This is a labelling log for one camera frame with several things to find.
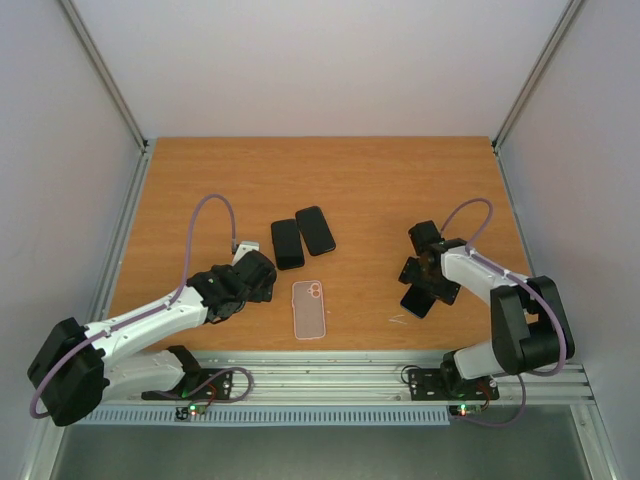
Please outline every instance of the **smartphone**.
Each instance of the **smartphone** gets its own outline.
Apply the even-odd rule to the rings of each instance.
[[[335,250],[336,242],[320,207],[314,206],[297,211],[296,221],[311,256],[315,257]]]
[[[280,270],[290,270],[304,265],[300,232],[293,218],[271,224],[271,241],[276,254],[276,265]]]

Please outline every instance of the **aluminum frame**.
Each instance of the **aluminum frame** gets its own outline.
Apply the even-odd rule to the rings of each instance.
[[[120,112],[120,115],[122,115],[123,120],[129,127],[129,131],[131,132],[131,135],[133,135],[133,138],[138,144],[138,147],[140,147],[140,151],[144,151],[147,142],[142,135],[142,131],[140,130],[138,123],[133,117],[133,114],[131,113],[127,102],[124,100],[124,97],[122,96],[118,85],[111,76],[111,72],[109,72],[107,64],[102,58],[102,55],[100,55],[98,47],[91,38],[89,30],[87,30],[87,27],[82,21],[82,17],[80,16],[80,13],[78,12],[78,9],[76,8],[73,0],[58,0],[58,3],[62,7],[62,10],[69,20],[71,28],[78,37],[80,44],[87,53],[89,61],[96,69],[98,77],[100,77],[100,79],[102,80],[105,88],[107,89],[107,92],[109,93],[109,96],[115,103],[115,106]]]
[[[414,402],[401,381],[406,365],[438,368],[445,350],[314,351],[314,352],[194,352],[204,368],[243,366],[253,374],[255,387],[243,402],[256,406],[430,406],[455,401]],[[524,374],[528,405],[595,405],[582,365],[568,364],[553,377]],[[501,398],[492,405],[519,405],[516,377],[497,379]],[[234,388],[242,392],[247,380],[236,374]],[[469,404],[483,403],[470,401]],[[107,403],[109,406],[183,405],[184,401],[143,401],[140,395]]]
[[[27,443],[25,462],[18,475],[20,480],[51,478],[64,430],[56,427],[48,418],[34,424]]]
[[[147,173],[151,166],[151,158],[155,150],[156,140],[148,142],[144,151],[141,153],[136,164],[131,182],[127,188],[125,201],[120,209],[116,228],[109,242],[109,249],[105,262],[102,266],[100,281],[95,291],[94,297],[89,307],[89,318],[91,322],[104,320],[109,313],[111,301],[115,293],[115,287],[122,267],[122,260],[127,249],[133,221],[136,218],[138,204],[142,196]]]
[[[622,480],[598,407],[572,405],[571,414],[591,477]]]
[[[566,33],[573,25],[574,20],[577,18],[578,13],[580,13],[580,9],[584,4],[585,0],[569,0],[564,10],[560,14],[560,18],[558,22],[553,27],[551,31],[551,35],[542,48],[542,52],[538,55],[527,80],[524,82],[520,93],[518,94],[515,102],[511,106],[507,117],[504,119],[500,130],[496,134],[496,138],[493,141],[494,148],[499,149],[502,144],[504,144],[509,132],[518,121],[520,117],[520,113],[524,110],[524,107],[527,104],[529,98],[535,91],[538,82],[544,75],[544,72],[547,70],[547,67],[553,60],[555,53],[558,51],[558,48],[562,44],[562,40],[564,39]]]

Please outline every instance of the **black bracket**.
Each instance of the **black bracket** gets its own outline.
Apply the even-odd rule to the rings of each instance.
[[[201,385],[204,383],[207,378],[215,375],[216,373],[222,371],[222,368],[203,368],[200,370],[197,379],[195,380],[195,386]],[[210,385],[215,389],[215,397],[214,400],[229,400],[231,396],[231,390],[233,389],[233,372],[227,372],[219,377],[215,378]],[[171,390],[169,393],[173,393],[174,395],[178,395],[182,397],[186,395],[193,389],[184,388],[183,383],[180,382],[176,388]],[[210,400],[213,391],[211,388],[205,387],[198,392],[194,393],[188,400],[197,401],[197,400]],[[175,402],[175,398],[165,397],[157,392],[143,392],[142,393],[143,400],[167,400],[170,402]]]
[[[433,221],[418,223],[409,230],[409,237],[417,257],[409,257],[402,267],[398,281],[410,285],[400,305],[419,318],[424,318],[440,300],[453,305],[460,285],[442,275],[440,257],[447,250],[465,244],[459,238],[445,240]]]
[[[235,265],[214,265],[187,280],[208,308],[207,321],[220,323],[242,310],[247,302],[270,302],[276,267],[257,250],[247,252]]]
[[[472,400],[486,400],[489,394],[490,400],[500,398],[498,387],[491,386],[490,377],[481,377],[465,382],[456,390],[456,395],[447,392],[444,379],[439,368],[412,368],[406,370],[409,391],[412,401],[435,401],[435,400],[459,400],[468,402]]]
[[[548,277],[527,279],[555,313],[567,347],[567,359],[575,353],[573,335],[556,284]],[[524,314],[537,315],[527,323]],[[501,286],[491,290],[491,343],[498,363],[505,372],[516,375],[556,362],[560,342],[546,311],[519,286]]]
[[[75,318],[59,322],[47,337],[27,375],[34,387],[71,349],[87,339],[85,328]],[[109,385],[104,378],[104,350],[87,345],[56,373],[42,393],[42,401],[59,427],[86,417],[102,401],[102,391]]]

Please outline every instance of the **cable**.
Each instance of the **cable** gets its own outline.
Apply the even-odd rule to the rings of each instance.
[[[204,382],[202,382],[200,385],[198,385],[196,388],[194,388],[193,390],[191,390],[189,393],[187,393],[186,395],[184,395],[182,397],[180,395],[176,395],[175,393],[170,393],[170,392],[156,391],[155,393],[157,393],[159,395],[162,395],[163,397],[171,398],[171,399],[174,399],[174,400],[185,400],[185,399],[188,399],[189,397],[195,395],[196,393],[198,393],[200,390],[205,388],[207,385],[211,384],[211,382],[213,382],[219,376],[226,375],[227,373],[232,373],[232,372],[238,372],[238,373],[243,374],[245,377],[247,377],[247,382],[248,382],[247,389],[244,392],[242,392],[242,394],[238,395],[235,398],[230,398],[229,400],[216,400],[216,403],[236,403],[236,402],[241,402],[242,400],[244,400],[245,398],[247,398],[249,396],[249,393],[251,393],[251,390],[253,390],[253,387],[256,384],[251,372],[249,370],[247,370],[246,368],[243,368],[243,367],[230,367],[230,368],[225,368],[223,370],[220,370],[219,372],[216,372],[215,374],[211,375]]]
[[[482,385],[481,382],[478,382],[478,388],[482,393],[484,393],[485,402],[480,409],[481,412],[484,412],[487,408],[489,408],[489,405],[491,405],[491,395],[489,395],[489,391],[484,387],[484,385]]]
[[[207,408],[209,408],[213,403],[213,401],[216,399],[216,395],[218,395],[218,390],[216,390],[216,387],[214,387],[213,385],[209,385],[209,388],[211,389],[211,398],[207,402],[207,405],[204,407],[205,412],[207,411]]]
[[[416,369],[416,370],[422,370],[422,369],[421,369],[420,367],[418,367],[417,365],[405,365],[405,367],[404,367],[402,370],[400,370],[400,381],[401,381],[402,383],[404,383],[405,385],[409,385],[409,380],[405,380],[405,379],[404,379],[404,376],[403,376],[403,375],[404,375],[404,372],[406,372],[408,368],[414,368],[414,369]]]
[[[471,418],[467,416],[462,417],[462,416],[450,415],[450,417],[458,420],[464,420],[465,422],[469,422],[469,423],[475,423],[476,425],[481,425],[483,427],[489,427],[489,428],[510,427],[511,425],[516,423],[518,420],[520,420],[520,417],[522,417],[522,415],[524,414],[524,411],[527,406],[527,389],[524,385],[524,380],[522,379],[521,375],[516,375],[516,376],[518,377],[518,381],[520,382],[520,387],[522,388],[522,402],[520,402],[520,408],[518,409],[518,411],[516,412],[516,414],[513,416],[511,420],[507,420],[506,422],[502,422],[502,423],[492,423],[492,422],[485,422],[483,420],[478,420],[477,418]]]
[[[191,242],[193,239],[193,230],[195,228],[196,218],[198,217],[198,213],[200,213],[200,210],[202,209],[204,204],[207,203],[212,198],[217,198],[219,200],[222,200],[222,202],[224,202],[227,209],[229,210],[229,217],[231,219],[231,253],[236,252],[237,250],[236,218],[233,213],[233,208],[231,207],[231,203],[229,203],[229,200],[227,200],[225,197],[223,197],[218,193],[212,193],[205,196],[202,200],[200,200],[200,202],[198,202],[195,209],[193,210],[193,214],[191,215],[189,228],[187,230],[187,245],[185,248],[184,267],[182,269],[182,277],[180,279],[180,284],[178,285],[177,290],[175,291],[171,299],[169,299],[169,302],[153,307],[147,310],[146,312],[142,312],[142,313],[139,313],[138,315],[134,315],[133,317],[128,318],[127,320],[112,326],[111,332],[117,332],[118,330],[125,328],[134,322],[137,322],[139,320],[142,320],[143,318],[147,318],[155,313],[158,313],[166,308],[169,308],[178,300],[178,298],[180,297],[180,294],[182,293],[182,290],[185,287],[185,284],[187,283],[187,275],[189,274],[189,263],[191,262]],[[73,356],[76,355],[78,352],[80,352],[82,349],[91,345],[96,340],[104,338],[108,335],[110,335],[109,332],[107,332],[106,330],[102,330],[101,332],[96,333],[95,335],[87,338],[86,340],[83,340],[78,345],[76,345],[71,350],[69,350],[60,360],[58,360],[58,362],[51,368],[51,370],[47,372],[47,374],[44,376],[44,378],[36,388],[36,391],[33,394],[33,397],[31,398],[31,403],[29,404],[29,413],[33,418],[39,419],[39,418],[46,418],[49,416],[49,412],[42,412],[42,413],[38,412],[37,410],[38,400],[40,400],[40,397],[42,396],[42,393],[45,391],[45,389],[49,385],[49,382],[51,382],[51,379],[53,379],[53,377],[60,371],[60,369],[63,366],[65,366],[67,362],[71,360],[71,358],[73,358]]]
[[[493,217],[493,204],[491,203],[491,201],[486,198],[478,197],[478,198],[472,198],[471,200],[467,200],[466,202],[461,203],[458,207],[456,207],[453,210],[453,212],[451,212],[449,217],[445,220],[444,224],[442,225],[440,234],[442,235],[444,233],[445,228],[449,225],[449,223],[451,223],[453,218],[458,214],[460,210],[462,210],[467,205],[471,205],[472,203],[486,204],[489,207],[489,212],[487,213],[487,217],[485,218],[484,222],[482,222],[482,225],[480,225],[480,228],[476,230],[476,232],[471,236],[471,239],[465,245],[465,251],[470,257],[477,260],[478,263],[484,265],[489,270],[497,273],[501,277],[508,278],[509,280],[517,284],[519,287],[521,287],[538,303],[538,305],[540,305],[543,308],[545,313],[549,316],[549,320],[551,320],[551,324],[553,325],[553,329],[555,330],[556,335],[558,336],[558,342],[560,344],[558,363],[551,370],[548,370],[548,371],[532,370],[531,372],[528,372],[528,373],[530,373],[531,375],[538,375],[540,377],[550,377],[552,375],[556,375],[557,373],[560,372],[560,370],[563,369],[565,363],[567,362],[567,344],[564,336],[564,331],[562,330],[562,326],[560,325],[560,321],[558,320],[558,317],[556,316],[555,312],[551,309],[549,304],[540,296],[540,294],[536,292],[533,288],[531,288],[529,285],[527,285],[526,282],[523,282],[520,278],[518,278],[516,275],[511,273],[510,270],[507,270],[506,268],[489,260],[483,255],[480,255],[476,251],[476,249],[473,248],[475,241],[478,239],[480,234],[484,232],[484,230],[489,225],[491,218]]]

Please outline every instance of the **phone case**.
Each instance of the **phone case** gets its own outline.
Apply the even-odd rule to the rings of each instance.
[[[322,338],[327,333],[324,321],[322,284],[317,280],[296,282],[292,287],[293,328],[298,340]]]

